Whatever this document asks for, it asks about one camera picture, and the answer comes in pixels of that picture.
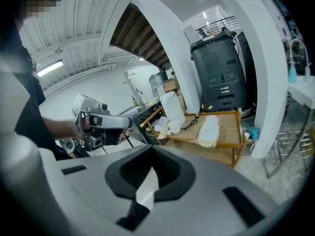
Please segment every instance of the wooden stair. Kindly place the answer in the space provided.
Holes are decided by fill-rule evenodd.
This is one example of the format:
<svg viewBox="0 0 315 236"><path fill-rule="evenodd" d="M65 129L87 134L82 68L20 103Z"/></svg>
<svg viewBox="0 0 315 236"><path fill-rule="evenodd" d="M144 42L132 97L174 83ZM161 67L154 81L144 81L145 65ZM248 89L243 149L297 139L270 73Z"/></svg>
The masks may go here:
<svg viewBox="0 0 315 236"><path fill-rule="evenodd" d="M110 44L135 54L162 70L170 64L158 36L138 7L132 3L120 18Z"/></svg>

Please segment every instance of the recessed light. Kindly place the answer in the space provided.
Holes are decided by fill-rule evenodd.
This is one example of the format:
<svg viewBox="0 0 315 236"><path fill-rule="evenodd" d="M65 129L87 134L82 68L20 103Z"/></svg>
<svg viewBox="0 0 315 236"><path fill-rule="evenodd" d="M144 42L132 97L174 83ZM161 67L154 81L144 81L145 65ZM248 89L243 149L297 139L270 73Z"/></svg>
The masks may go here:
<svg viewBox="0 0 315 236"><path fill-rule="evenodd" d="M59 60L59 61L57 61L57 62L55 62L55 63L53 63L53 64L51 64L51 65L45 67L45 68L42 69L41 71L39 71L39 72L37 73L37 75L38 75L39 77L41 77L41 76L45 75L46 73L49 73L49 72L51 72L52 70L55 70L56 68L59 68L59 67L61 67L61 66L63 66L63 61L62 61L62 60Z"/></svg>

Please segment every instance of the balcony railing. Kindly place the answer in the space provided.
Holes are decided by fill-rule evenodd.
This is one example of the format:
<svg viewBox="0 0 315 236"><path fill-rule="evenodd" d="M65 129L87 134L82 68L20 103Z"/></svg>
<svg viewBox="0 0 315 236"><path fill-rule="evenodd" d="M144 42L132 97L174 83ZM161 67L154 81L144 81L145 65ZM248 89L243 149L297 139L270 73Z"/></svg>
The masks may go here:
<svg viewBox="0 0 315 236"><path fill-rule="evenodd" d="M238 30L241 28L237 19L232 16L201 27L197 29L196 32L199 35L200 39L204 39L221 32L222 27L226 27L229 30Z"/></svg>

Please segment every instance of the wooden cart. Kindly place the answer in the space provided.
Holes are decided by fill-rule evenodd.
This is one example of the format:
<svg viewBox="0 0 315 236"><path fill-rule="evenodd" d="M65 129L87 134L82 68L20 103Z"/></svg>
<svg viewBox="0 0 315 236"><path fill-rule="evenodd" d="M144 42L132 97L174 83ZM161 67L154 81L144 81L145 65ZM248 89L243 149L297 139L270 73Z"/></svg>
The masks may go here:
<svg viewBox="0 0 315 236"><path fill-rule="evenodd" d="M152 115L140 124L140 127L148 125L151 133L156 138L158 138L159 132L155 132L153 130L150 121L152 119L156 119L155 116L160 113L162 116L165 116L163 107L158 108ZM215 148L205 148L194 143L204 120L209 115L216 115L220 119L220 135ZM186 121L182 127L188 126L195 118L195 114L185 114L185 117ZM177 135L171 134L170 136L166 136L166 140L157 139L157 141L160 145L177 148L187 153L207 157L234 168L244 152L248 137L248 133L246 133L244 137L242 135L241 113L239 110L199 114L197 123L193 124L187 130L181 130L181 132Z"/></svg>

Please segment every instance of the ceiling light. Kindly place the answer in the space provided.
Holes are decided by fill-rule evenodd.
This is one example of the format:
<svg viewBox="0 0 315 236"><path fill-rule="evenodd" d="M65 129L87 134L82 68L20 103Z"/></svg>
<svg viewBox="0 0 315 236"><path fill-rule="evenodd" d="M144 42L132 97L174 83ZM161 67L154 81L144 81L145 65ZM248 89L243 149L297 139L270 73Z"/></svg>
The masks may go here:
<svg viewBox="0 0 315 236"><path fill-rule="evenodd" d="M63 66L63 61L62 61L62 60L59 60L59 61L57 61L57 62L55 62L55 63L53 63L53 64L51 64L51 65L45 67L45 68L42 69L41 71L39 71L39 72L37 73L37 75L38 75L39 77L41 77L41 76L45 75L46 73L49 73L49 72L51 72L52 70L55 70L56 68L59 68L59 67L61 67L61 66Z"/></svg>

